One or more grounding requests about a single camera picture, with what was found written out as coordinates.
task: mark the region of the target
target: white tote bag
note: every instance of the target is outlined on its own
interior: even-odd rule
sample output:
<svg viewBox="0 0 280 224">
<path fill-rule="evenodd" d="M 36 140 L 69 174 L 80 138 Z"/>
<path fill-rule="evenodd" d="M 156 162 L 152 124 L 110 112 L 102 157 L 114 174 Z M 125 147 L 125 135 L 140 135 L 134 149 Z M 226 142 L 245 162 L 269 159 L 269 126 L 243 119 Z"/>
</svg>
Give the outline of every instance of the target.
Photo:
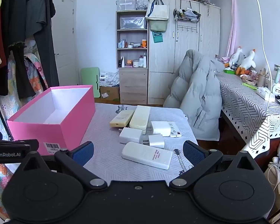
<svg viewBox="0 0 280 224">
<path fill-rule="evenodd" d="M 162 0 L 154 0 L 152 3 L 149 3 L 145 17 L 148 20 L 168 20 L 169 7 L 164 5 Z"/>
</svg>

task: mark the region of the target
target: pink shoe box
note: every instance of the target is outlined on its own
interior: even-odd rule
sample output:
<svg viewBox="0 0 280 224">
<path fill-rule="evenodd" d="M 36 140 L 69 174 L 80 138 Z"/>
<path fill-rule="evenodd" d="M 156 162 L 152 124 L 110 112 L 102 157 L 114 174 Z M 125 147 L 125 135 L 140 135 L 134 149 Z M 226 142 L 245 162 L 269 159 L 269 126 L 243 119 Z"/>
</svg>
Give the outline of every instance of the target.
<svg viewBox="0 0 280 224">
<path fill-rule="evenodd" d="M 92 86 L 51 87 L 7 121 L 15 140 L 37 139 L 41 155 L 78 147 L 96 111 Z"/>
</svg>

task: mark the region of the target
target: plush toy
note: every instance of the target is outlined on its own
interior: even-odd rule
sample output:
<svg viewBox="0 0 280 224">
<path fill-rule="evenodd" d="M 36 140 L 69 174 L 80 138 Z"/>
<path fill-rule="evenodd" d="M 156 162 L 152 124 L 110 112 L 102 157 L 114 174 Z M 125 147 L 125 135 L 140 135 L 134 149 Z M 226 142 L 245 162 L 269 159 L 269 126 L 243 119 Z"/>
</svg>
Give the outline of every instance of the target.
<svg viewBox="0 0 280 224">
<path fill-rule="evenodd" d="M 232 57 L 229 60 L 229 66 L 232 67 L 237 61 L 239 60 L 239 54 L 243 52 L 242 47 L 238 47 L 235 54 L 232 55 Z"/>
<path fill-rule="evenodd" d="M 253 61 L 254 56 L 255 49 L 250 51 L 250 55 L 242 61 L 241 65 L 236 70 L 236 75 L 245 74 L 245 71 L 248 70 L 251 66 L 253 68 L 256 68 L 256 64 Z"/>
</svg>

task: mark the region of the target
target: charger cable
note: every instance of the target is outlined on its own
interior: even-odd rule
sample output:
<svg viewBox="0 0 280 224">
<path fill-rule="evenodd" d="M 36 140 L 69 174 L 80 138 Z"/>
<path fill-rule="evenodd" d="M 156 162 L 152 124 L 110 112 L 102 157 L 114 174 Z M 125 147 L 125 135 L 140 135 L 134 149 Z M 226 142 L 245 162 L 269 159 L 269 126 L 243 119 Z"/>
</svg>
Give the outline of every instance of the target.
<svg viewBox="0 0 280 224">
<path fill-rule="evenodd" d="M 275 186 L 275 188 L 274 188 L 274 191 L 275 191 L 275 189 L 277 188 L 278 184 L 280 184 L 280 180 L 279 180 L 280 161 L 279 161 L 278 165 L 276 165 L 276 164 L 273 163 L 273 162 L 270 162 L 270 164 L 271 164 L 272 166 L 269 168 L 269 171 L 267 172 L 267 180 L 269 181 L 269 183 L 270 183 L 271 185 Z M 269 173 L 270 173 L 270 171 L 272 170 L 273 167 L 275 167 L 275 169 L 276 169 L 276 174 L 277 174 L 277 182 L 276 182 L 276 184 L 272 184 L 271 181 L 270 181 L 270 178 L 269 178 Z"/>
<path fill-rule="evenodd" d="M 267 63 L 267 67 L 268 67 L 268 70 L 269 70 L 269 73 L 270 73 L 270 95 L 269 95 L 269 99 L 271 97 L 271 94 L 272 94 L 272 89 L 273 89 L 273 79 L 272 79 L 272 72 L 270 70 L 270 65 L 269 65 L 269 62 L 267 60 L 267 55 L 265 53 L 265 46 L 264 46 L 264 43 L 263 43 L 263 25 L 262 25 L 262 15 L 261 15 L 261 9 L 260 9 L 260 3 L 259 3 L 259 0 L 257 0 L 257 4 L 258 4 L 258 10 L 259 10 L 259 15 L 260 15 L 260 24 L 261 24 L 261 39 L 262 39 L 262 51 L 263 51 L 263 54 L 265 56 L 265 61 Z M 269 104 L 270 104 L 270 101 L 268 101 L 267 103 L 267 110 L 266 110 L 266 113 L 268 112 L 269 110 Z"/>
</svg>

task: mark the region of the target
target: wire basket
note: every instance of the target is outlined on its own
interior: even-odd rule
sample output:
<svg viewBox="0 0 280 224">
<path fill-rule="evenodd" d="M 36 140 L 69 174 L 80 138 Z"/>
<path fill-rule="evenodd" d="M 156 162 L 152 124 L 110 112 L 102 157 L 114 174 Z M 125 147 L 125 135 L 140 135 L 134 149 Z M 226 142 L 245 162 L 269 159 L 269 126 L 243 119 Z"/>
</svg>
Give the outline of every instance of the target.
<svg viewBox="0 0 280 224">
<path fill-rule="evenodd" d="M 191 22 L 194 22 L 194 23 L 198 23 L 200 21 L 201 14 L 197 13 L 196 11 L 192 11 L 192 12 L 194 14 L 196 14 L 197 16 L 185 15 L 185 14 L 180 12 L 180 9 L 174 9 L 173 15 L 174 15 L 174 18 L 177 19 L 177 20 L 184 20 L 184 21 L 191 21 Z"/>
</svg>

